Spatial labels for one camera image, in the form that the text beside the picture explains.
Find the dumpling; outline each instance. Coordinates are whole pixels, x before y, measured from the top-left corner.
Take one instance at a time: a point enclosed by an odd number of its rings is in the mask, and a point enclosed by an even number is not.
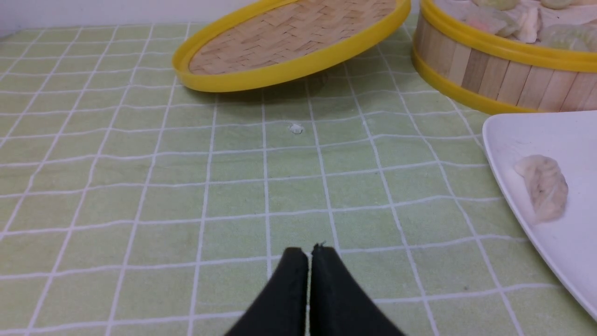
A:
[[[472,0],[479,7],[491,7],[500,11],[511,10],[516,7],[520,0]]]
[[[549,222],[564,214],[568,184],[556,160],[531,155],[518,161],[514,170],[524,178],[538,222]]]
[[[552,10],[563,10],[570,6],[574,0],[541,0],[541,4]]]
[[[527,8],[518,20],[521,28],[514,32],[514,36],[519,39],[520,42],[535,43],[537,41],[537,32],[541,26],[539,8]]]
[[[473,6],[464,22],[471,27],[500,37],[508,37],[520,28],[508,14],[491,7]]]
[[[597,52],[597,28],[581,25],[552,25],[539,33],[541,44],[558,49]]]

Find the white plate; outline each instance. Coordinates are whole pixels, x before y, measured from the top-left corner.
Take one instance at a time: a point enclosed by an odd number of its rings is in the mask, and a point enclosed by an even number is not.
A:
[[[539,254],[597,320],[597,111],[500,114],[483,125],[487,159],[502,193]],[[522,157],[554,158],[568,183],[563,217],[534,223]]]

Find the white wall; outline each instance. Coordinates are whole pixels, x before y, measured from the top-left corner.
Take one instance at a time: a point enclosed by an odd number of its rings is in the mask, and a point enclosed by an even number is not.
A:
[[[211,22],[251,2],[254,0],[0,0],[0,35],[27,28]],[[413,0],[415,10],[418,0]]]

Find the wooden slat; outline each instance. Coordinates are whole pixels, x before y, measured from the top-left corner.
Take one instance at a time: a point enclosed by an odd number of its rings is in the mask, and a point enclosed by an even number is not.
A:
[[[425,38],[429,38],[425,41],[427,44],[427,49],[425,52],[425,62],[431,68],[436,69],[440,63],[439,61],[439,54],[438,50],[441,47],[440,44],[442,42],[442,35],[435,27],[433,27],[429,22],[427,23],[427,27],[425,27]]]
[[[445,36],[443,33],[440,34],[442,35],[442,40],[439,45],[436,70],[440,75],[442,75],[442,77],[448,77],[450,74],[450,66],[452,65],[452,60],[454,59],[456,41]]]
[[[481,81],[483,80],[490,57],[492,56],[477,49],[470,51],[469,63],[466,66],[462,80],[463,88],[474,93],[479,92],[479,87],[481,86]]]
[[[541,104],[545,89],[547,89],[552,75],[553,69],[541,68],[539,66],[531,67],[517,105],[523,108],[539,108],[539,104]]]
[[[419,51],[419,56],[421,56],[421,58],[427,63],[427,55],[431,51],[431,30],[433,29],[433,26],[431,26],[427,20],[423,20],[421,24],[421,50]]]
[[[417,29],[414,31],[414,47],[421,55],[421,49],[423,48],[423,30],[425,29],[425,19],[423,18],[422,14],[419,14],[418,21],[417,21]]]
[[[593,90],[591,91],[591,94],[589,95],[587,101],[584,103],[583,107],[583,110],[585,111],[594,109],[597,109],[597,84],[593,86]]]
[[[452,64],[450,65],[450,73],[448,79],[454,84],[461,86],[464,79],[464,72],[466,71],[466,65],[469,63],[470,48],[456,43],[454,49],[454,57],[452,58]]]
[[[483,74],[483,80],[481,80],[481,86],[479,87],[479,94],[481,96],[494,100],[497,98],[509,63],[510,61],[499,57],[491,57],[489,59],[487,68],[485,68],[485,73]]]
[[[516,105],[530,71],[530,65],[510,62],[500,92],[497,94],[497,101]]]
[[[579,72],[570,87],[566,99],[564,99],[560,111],[581,111],[596,83],[597,74]]]
[[[539,104],[540,111],[559,112],[572,87],[577,72],[554,71]]]

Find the yellow plastic rim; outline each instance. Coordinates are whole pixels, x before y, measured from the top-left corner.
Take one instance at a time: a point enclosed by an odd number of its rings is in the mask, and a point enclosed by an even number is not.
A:
[[[429,85],[445,96],[456,100],[458,103],[487,114],[539,112],[534,109],[521,108],[519,106],[498,102],[497,100],[481,96],[480,94],[466,90],[465,88],[452,83],[427,65],[414,47],[413,52],[411,53],[411,58],[415,70],[417,70],[418,74],[429,83]]]
[[[284,83],[330,68],[373,47],[397,30],[410,12],[410,0],[396,0],[385,18],[353,37],[298,59],[259,69],[221,75],[194,75],[189,63],[207,42],[226,30],[274,8],[297,0],[261,0],[230,13],[185,41],[172,56],[172,66],[184,86],[197,91],[232,92]]]
[[[421,14],[451,39],[492,56],[555,70],[597,72],[597,53],[552,49],[497,37],[449,16],[433,0],[421,0]]]

